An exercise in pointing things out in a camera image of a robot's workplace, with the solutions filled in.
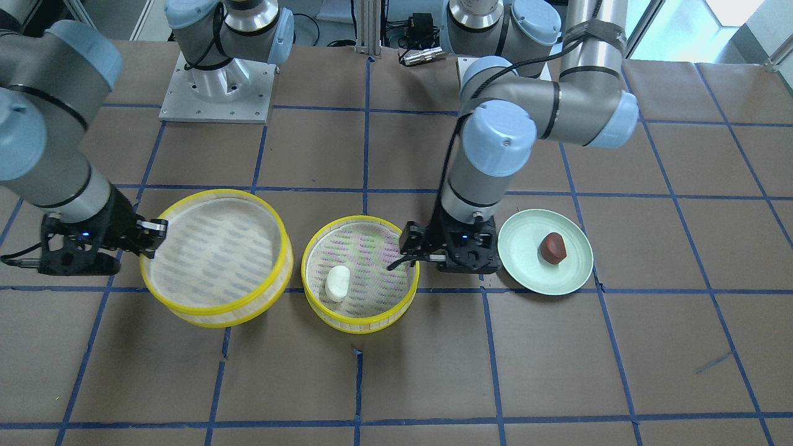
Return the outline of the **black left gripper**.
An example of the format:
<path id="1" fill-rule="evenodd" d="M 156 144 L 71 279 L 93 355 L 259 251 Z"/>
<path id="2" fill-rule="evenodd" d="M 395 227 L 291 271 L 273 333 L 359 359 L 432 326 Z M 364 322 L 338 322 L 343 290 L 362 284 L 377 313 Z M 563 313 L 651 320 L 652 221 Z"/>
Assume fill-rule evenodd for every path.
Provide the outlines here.
<path id="1" fill-rule="evenodd" d="M 493 217 L 474 217 L 472 223 L 456 220 L 441 205 L 434 208 L 427 227 L 408 221 L 399 239 L 400 257 L 388 265 L 393 271 L 402 263 L 435 263 L 441 272 L 494 274 L 501 270 L 497 228 Z"/>

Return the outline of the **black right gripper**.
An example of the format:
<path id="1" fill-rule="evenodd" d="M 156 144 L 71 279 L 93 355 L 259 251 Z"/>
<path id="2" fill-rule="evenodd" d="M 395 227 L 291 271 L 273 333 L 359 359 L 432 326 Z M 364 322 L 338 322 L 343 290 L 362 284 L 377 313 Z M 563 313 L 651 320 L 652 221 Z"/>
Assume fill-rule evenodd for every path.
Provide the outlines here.
<path id="1" fill-rule="evenodd" d="M 65 223 L 54 214 L 42 219 L 39 258 L 8 258 L 2 263 L 34 269 L 45 276 L 113 276 L 121 263 L 107 251 L 123 250 L 153 260 L 166 240 L 168 220 L 141 220 L 130 200 L 111 186 L 108 203 L 88 220 Z"/>

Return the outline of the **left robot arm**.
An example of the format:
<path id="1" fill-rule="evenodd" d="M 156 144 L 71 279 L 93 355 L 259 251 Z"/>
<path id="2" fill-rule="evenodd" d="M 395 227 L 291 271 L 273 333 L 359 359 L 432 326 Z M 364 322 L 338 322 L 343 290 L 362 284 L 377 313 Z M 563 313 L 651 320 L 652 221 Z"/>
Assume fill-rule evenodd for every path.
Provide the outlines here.
<path id="1" fill-rule="evenodd" d="M 445 1 L 440 45 L 473 57 L 427 225 L 409 221 L 400 259 L 439 271 L 501 268 L 495 213 L 538 139 L 617 149 L 634 131 L 637 99 L 622 90 L 626 1 Z"/>

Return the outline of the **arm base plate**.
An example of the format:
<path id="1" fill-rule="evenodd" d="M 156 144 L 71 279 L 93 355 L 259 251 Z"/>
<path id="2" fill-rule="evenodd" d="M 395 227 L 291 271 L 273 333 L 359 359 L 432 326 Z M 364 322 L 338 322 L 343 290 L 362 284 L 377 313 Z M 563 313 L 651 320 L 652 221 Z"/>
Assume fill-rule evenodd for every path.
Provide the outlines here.
<path id="1" fill-rule="evenodd" d="M 470 64 L 472 62 L 474 62 L 474 60 L 467 57 L 459 57 L 457 59 L 458 79 L 459 79 L 460 87 L 464 87 L 465 85 L 465 73 L 467 72 L 467 69 L 468 67 L 470 67 Z"/>
<path id="2" fill-rule="evenodd" d="M 214 71 L 187 70 L 184 56 L 179 55 L 159 119 L 265 125 L 278 71 L 276 65 L 242 59 Z"/>

